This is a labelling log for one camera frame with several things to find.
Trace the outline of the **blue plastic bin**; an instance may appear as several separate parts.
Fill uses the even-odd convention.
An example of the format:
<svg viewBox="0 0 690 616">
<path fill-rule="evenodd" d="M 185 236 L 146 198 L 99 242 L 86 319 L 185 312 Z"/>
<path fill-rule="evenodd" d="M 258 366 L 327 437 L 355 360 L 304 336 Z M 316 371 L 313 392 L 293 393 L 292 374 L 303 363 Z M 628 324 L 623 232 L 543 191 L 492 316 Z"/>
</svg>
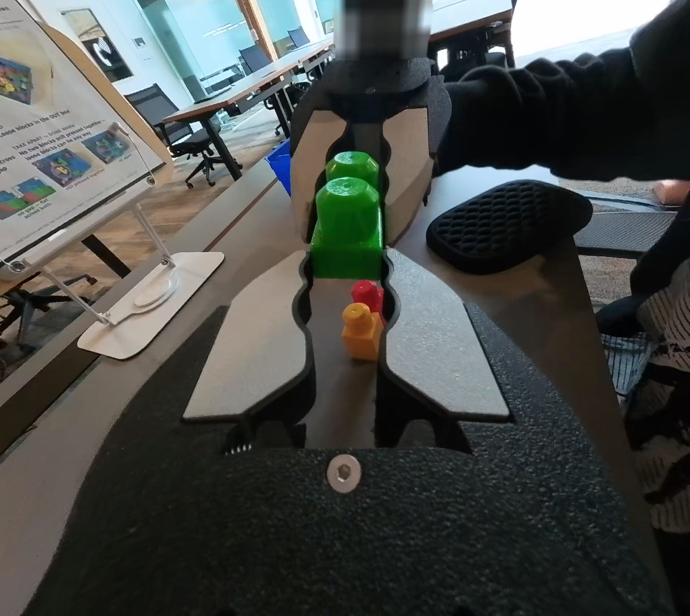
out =
<svg viewBox="0 0 690 616">
<path fill-rule="evenodd" d="M 290 139 L 287 138 L 279 146 L 276 146 L 273 151 L 264 157 L 264 160 L 269 164 L 290 197 Z"/>
</svg>

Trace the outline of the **grey mesh chair seat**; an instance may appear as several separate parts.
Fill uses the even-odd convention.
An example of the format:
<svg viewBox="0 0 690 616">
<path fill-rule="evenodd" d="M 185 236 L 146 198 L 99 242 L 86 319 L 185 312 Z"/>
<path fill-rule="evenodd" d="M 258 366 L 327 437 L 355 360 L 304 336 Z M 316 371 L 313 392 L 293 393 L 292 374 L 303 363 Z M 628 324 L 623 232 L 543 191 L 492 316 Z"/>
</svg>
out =
<svg viewBox="0 0 690 616">
<path fill-rule="evenodd" d="M 578 254 L 590 257 L 638 260 L 668 230 L 677 213 L 597 212 L 574 235 Z"/>
</svg>

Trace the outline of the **black office chair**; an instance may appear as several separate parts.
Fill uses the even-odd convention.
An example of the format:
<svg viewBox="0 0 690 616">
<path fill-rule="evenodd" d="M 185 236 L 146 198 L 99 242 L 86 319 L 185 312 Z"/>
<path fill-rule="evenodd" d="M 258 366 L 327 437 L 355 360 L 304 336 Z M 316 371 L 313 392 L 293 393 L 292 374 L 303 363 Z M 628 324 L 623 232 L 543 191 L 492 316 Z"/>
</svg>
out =
<svg viewBox="0 0 690 616">
<path fill-rule="evenodd" d="M 249 68 L 250 74 L 258 75 L 261 69 L 272 63 L 265 51 L 257 44 L 240 50 L 239 53 L 243 63 Z M 279 76 L 253 90 L 253 94 L 257 94 L 262 99 L 264 106 L 276 113 L 280 124 L 280 127 L 276 129 L 276 134 L 282 132 L 285 138 L 290 137 L 290 118 L 293 112 L 289 87 L 287 79 Z"/>
<path fill-rule="evenodd" d="M 212 140 L 205 128 L 194 131 L 190 123 L 178 120 L 165 123 L 164 118 L 174 114 L 178 108 L 157 84 L 124 97 L 151 126 L 173 158 L 186 157 L 189 160 L 193 156 L 199 157 L 199 163 L 184 181 L 188 189 L 193 189 L 191 179 L 199 172 L 203 172 L 210 187 L 215 186 L 211 173 L 215 165 L 222 165 L 223 161 L 213 152 Z"/>
</svg>

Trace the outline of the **red mega block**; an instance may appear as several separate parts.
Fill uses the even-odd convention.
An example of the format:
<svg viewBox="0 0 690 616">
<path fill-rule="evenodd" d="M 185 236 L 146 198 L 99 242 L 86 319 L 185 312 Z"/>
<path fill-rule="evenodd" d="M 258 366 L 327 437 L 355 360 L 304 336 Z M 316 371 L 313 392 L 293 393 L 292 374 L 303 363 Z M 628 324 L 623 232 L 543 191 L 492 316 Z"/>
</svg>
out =
<svg viewBox="0 0 690 616">
<path fill-rule="evenodd" d="M 384 290 L 371 280 L 357 281 L 350 290 L 353 303 L 365 304 L 372 313 L 383 316 Z"/>
</svg>

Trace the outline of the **green mega block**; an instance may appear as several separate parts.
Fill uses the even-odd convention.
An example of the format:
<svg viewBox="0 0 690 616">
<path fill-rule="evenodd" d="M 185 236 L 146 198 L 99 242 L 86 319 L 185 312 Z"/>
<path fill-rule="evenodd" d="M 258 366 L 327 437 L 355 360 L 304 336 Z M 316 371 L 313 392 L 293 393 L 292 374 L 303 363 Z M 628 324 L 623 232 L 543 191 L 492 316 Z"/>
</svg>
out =
<svg viewBox="0 0 690 616">
<path fill-rule="evenodd" d="M 362 151 L 339 152 L 326 164 L 315 195 L 310 243 L 315 279 L 379 281 L 384 234 L 379 165 Z"/>
</svg>

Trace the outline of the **person's printed top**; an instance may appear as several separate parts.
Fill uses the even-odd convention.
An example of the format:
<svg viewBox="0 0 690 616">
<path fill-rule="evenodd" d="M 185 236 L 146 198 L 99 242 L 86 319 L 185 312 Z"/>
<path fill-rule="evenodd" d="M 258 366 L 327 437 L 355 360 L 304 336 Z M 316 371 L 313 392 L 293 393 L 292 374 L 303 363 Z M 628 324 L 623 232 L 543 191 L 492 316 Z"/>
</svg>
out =
<svg viewBox="0 0 690 616">
<path fill-rule="evenodd" d="M 640 323 L 652 351 L 626 414 L 626 431 L 654 528 L 689 533 L 689 296 L 648 299 Z"/>
</svg>

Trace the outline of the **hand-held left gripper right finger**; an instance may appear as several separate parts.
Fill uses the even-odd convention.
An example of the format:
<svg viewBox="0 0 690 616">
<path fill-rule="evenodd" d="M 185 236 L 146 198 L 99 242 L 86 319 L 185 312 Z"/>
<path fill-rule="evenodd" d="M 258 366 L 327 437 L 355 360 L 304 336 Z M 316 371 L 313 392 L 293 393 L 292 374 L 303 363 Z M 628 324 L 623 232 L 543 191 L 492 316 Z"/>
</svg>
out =
<svg viewBox="0 0 690 616">
<path fill-rule="evenodd" d="M 393 313 L 382 376 L 451 420 L 509 421 L 510 408 L 457 292 L 397 250 L 387 249 L 385 261 Z"/>
</svg>

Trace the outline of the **long dark table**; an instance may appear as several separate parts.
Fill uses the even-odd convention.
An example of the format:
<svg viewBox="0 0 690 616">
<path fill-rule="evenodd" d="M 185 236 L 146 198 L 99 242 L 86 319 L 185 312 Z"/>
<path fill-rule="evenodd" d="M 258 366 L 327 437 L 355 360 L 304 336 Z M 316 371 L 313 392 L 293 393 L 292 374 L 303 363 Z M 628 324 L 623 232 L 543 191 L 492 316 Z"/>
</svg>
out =
<svg viewBox="0 0 690 616">
<path fill-rule="evenodd" d="M 220 137 L 219 131 L 213 126 L 212 117 L 219 111 L 225 111 L 229 117 L 237 116 L 274 96 L 274 107 L 277 109 L 281 130 L 284 136 L 289 138 L 294 107 L 286 88 L 295 81 L 294 74 L 298 69 L 303 69 L 306 73 L 313 69 L 322 71 L 322 64 L 327 58 L 332 57 L 334 46 L 334 34 L 327 34 L 320 41 L 301 46 L 270 62 L 223 92 L 163 118 L 161 124 L 200 123 L 211 138 L 215 154 L 220 157 L 233 179 L 238 180 L 242 177 L 241 169 Z"/>
<path fill-rule="evenodd" d="M 509 25 L 512 18 L 512 0 L 433 0 L 427 55 L 437 60 L 441 49 L 487 40 L 490 29 Z"/>
</svg>

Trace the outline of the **printed instruction sheet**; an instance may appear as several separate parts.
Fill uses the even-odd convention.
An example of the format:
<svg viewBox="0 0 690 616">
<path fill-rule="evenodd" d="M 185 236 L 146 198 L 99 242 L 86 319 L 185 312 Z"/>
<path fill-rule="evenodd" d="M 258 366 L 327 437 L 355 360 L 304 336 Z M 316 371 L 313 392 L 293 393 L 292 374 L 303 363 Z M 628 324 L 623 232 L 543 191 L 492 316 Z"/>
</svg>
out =
<svg viewBox="0 0 690 616">
<path fill-rule="evenodd" d="M 1 261 L 57 232 L 164 166 L 69 54 L 18 0 L 1 0 Z"/>
</svg>

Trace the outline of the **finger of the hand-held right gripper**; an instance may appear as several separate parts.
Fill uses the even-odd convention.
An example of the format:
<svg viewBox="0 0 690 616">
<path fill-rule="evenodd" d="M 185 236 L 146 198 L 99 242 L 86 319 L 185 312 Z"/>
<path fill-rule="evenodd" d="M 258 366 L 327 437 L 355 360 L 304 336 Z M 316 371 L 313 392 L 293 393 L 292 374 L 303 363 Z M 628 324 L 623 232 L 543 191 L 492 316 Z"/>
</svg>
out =
<svg viewBox="0 0 690 616">
<path fill-rule="evenodd" d="M 381 157 L 387 155 L 382 199 L 384 248 L 394 246 L 407 232 L 422 206 L 431 183 L 433 159 L 428 137 L 428 109 L 406 108 L 373 123 L 376 141 L 382 141 Z"/>
<path fill-rule="evenodd" d="M 303 243 L 309 240 L 318 178 L 325 169 L 329 149 L 342 137 L 346 126 L 343 119 L 309 119 L 291 157 L 291 206 Z"/>
</svg>

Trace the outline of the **black perforated rubber pad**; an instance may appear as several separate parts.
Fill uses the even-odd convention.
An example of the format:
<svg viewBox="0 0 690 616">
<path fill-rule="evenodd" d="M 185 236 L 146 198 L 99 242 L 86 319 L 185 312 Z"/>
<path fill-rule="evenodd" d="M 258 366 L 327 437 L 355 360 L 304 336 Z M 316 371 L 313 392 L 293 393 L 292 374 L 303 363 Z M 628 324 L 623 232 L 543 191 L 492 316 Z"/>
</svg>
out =
<svg viewBox="0 0 690 616">
<path fill-rule="evenodd" d="M 537 180 L 504 183 L 455 206 L 427 228 L 427 247 L 470 275 L 504 272 L 572 238 L 591 221 L 582 195 Z"/>
</svg>

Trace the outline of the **orange mega block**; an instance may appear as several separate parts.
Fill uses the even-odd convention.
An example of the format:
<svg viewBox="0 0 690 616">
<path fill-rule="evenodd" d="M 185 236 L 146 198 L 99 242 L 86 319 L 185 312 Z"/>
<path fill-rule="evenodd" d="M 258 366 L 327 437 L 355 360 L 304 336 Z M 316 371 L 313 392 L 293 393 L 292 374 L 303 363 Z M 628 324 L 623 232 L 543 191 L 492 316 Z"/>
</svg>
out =
<svg viewBox="0 0 690 616">
<path fill-rule="evenodd" d="M 364 303 L 351 303 L 342 312 L 341 340 L 354 360 L 376 362 L 384 329 L 378 312 Z"/>
</svg>

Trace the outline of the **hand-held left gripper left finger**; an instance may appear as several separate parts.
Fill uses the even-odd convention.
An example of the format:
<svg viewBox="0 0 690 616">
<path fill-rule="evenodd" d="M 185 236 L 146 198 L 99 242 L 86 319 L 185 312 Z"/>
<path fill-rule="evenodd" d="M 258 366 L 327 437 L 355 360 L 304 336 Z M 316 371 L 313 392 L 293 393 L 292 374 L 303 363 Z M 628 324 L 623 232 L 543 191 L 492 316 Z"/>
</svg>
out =
<svg viewBox="0 0 690 616">
<path fill-rule="evenodd" d="M 300 422 L 315 404 L 308 253 L 294 252 L 231 301 L 185 422 Z"/>
</svg>

